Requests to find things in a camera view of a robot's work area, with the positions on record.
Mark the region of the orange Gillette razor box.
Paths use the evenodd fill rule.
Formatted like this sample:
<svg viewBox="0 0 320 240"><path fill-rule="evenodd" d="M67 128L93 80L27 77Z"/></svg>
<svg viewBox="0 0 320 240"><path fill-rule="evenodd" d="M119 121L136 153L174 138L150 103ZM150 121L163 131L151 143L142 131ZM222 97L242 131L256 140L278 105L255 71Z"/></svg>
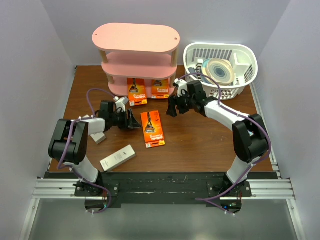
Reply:
<svg viewBox="0 0 320 240"><path fill-rule="evenodd" d="M127 88L127 97L131 107L146 105L148 103L144 79L127 78Z"/></svg>
<svg viewBox="0 0 320 240"><path fill-rule="evenodd" d="M147 149L164 146L165 136L158 110L140 114L145 147Z"/></svg>
<svg viewBox="0 0 320 240"><path fill-rule="evenodd" d="M152 99L167 99L170 96L169 80L152 80L151 83L151 98Z"/></svg>

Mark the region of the grey white razor box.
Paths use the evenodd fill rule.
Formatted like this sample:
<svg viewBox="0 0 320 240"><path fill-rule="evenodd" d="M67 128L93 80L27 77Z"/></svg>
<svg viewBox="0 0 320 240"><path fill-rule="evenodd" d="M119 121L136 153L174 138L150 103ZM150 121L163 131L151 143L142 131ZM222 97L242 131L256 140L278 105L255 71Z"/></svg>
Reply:
<svg viewBox="0 0 320 240"><path fill-rule="evenodd" d="M129 144L126 147L111 154L110 156L102 159L100 161L100 165L104 172L110 172L111 170L117 168L118 166L134 158L135 156L136 153L132 146Z"/></svg>

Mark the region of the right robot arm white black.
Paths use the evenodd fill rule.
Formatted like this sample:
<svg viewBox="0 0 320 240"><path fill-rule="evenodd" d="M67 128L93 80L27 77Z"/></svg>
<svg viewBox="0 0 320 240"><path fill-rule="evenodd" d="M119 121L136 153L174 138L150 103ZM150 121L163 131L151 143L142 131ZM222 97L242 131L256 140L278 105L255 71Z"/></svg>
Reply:
<svg viewBox="0 0 320 240"><path fill-rule="evenodd" d="M219 98L207 96L200 81L176 79L177 93L168 99L167 115L176 117L189 110L217 121L232 132L235 159L225 173L219 197L235 196L251 169L271 151L271 140L259 114L244 114L226 106Z"/></svg>

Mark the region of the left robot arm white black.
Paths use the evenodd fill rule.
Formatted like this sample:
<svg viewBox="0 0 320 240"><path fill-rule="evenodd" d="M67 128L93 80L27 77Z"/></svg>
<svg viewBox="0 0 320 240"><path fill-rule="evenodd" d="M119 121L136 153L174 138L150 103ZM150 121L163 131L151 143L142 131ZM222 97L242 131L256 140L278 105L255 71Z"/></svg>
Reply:
<svg viewBox="0 0 320 240"><path fill-rule="evenodd" d="M121 130L141 128L131 109L121 99L103 100L97 113L74 120L59 119L56 123L49 147L48 155L58 161L58 169L69 168L79 181L75 185L91 196L107 193L102 174L87 157L88 137L105 133L112 127Z"/></svg>

